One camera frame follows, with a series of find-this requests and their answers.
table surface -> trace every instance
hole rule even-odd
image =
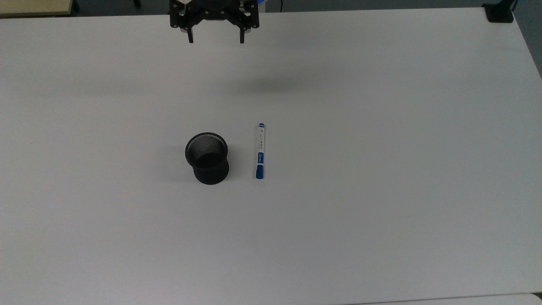
[[[68,15],[72,0],[1,0],[0,17]]]
[[[379,303],[379,305],[541,305],[533,294],[448,298],[441,300]]]
[[[262,14],[243,45],[167,16],[0,27],[4,304],[542,291],[542,81],[515,22]],[[229,146],[219,185],[184,159],[203,131]]]

blue object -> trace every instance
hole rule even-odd
[[[258,164],[256,166],[256,178],[263,179],[263,149],[266,126],[263,123],[260,123],[258,128],[258,137],[256,138],[258,141]]]

